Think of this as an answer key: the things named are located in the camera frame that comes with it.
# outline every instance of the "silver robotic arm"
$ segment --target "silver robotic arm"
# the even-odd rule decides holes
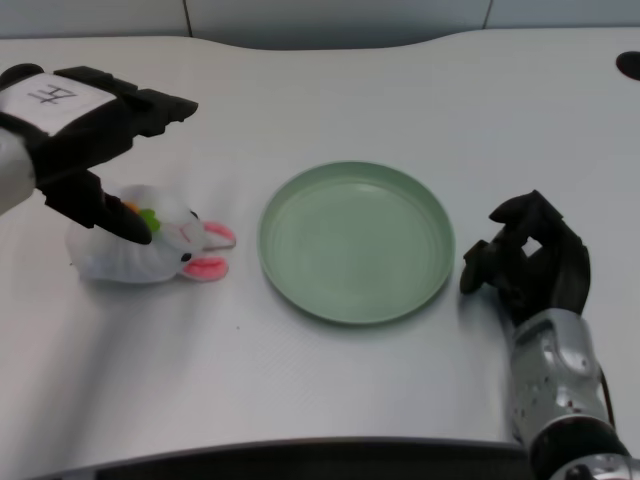
[[[589,254],[538,192],[502,204],[490,218],[504,228],[466,255],[462,293],[498,290],[515,327],[511,339],[511,418],[540,480],[640,479],[605,405],[608,388],[582,310]],[[527,257],[528,238],[541,248]]]
[[[87,169],[126,152],[138,135],[164,133],[197,108],[88,67],[6,70],[0,75],[0,214],[37,188],[46,205],[87,228],[150,243],[144,220],[104,193]]]

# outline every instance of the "white label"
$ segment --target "white label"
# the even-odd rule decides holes
[[[53,136],[115,98],[84,83],[40,73],[0,91],[0,111]]]

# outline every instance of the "stuffed rabbit toy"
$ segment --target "stuffed rabbit toy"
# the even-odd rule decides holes
[[[235,246],[233,232],[227,227],[201,221],[184,202],[160,187],[112,187],[109,193],[143,217],[152,241],[139,245],[99,227],[72,224],[66,245],[81,277],[153,283],[177,274],[199,281],[219,280],[227,274],[224,258],[207,256],[208,251]]]

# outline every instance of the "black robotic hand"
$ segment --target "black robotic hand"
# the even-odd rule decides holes
[[[560,308],[581,314],[589,294],[589,252],[537,191],[507,200],[489,216],[503,223],[496,237],[480,240],[464,256],[460,291],[468,294],[488,283],[498,289],[517,327],[536,313]],[[527,257],[529,237],[541,244]]]
[[[151,242],[141,217],[102,191],[87,171],[126,152],[137,135],[164,133],[198,104],[88,67],[45,74],[17,65],[0,75],[0,128],[21,138],[46,204],[75,222],[133,242]]]

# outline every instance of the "wall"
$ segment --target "wall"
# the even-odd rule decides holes
[[[252,48],[362,48],[484,27],[615,25],[640,26],[640,1],[0,0],[0,38],[193,34]]]

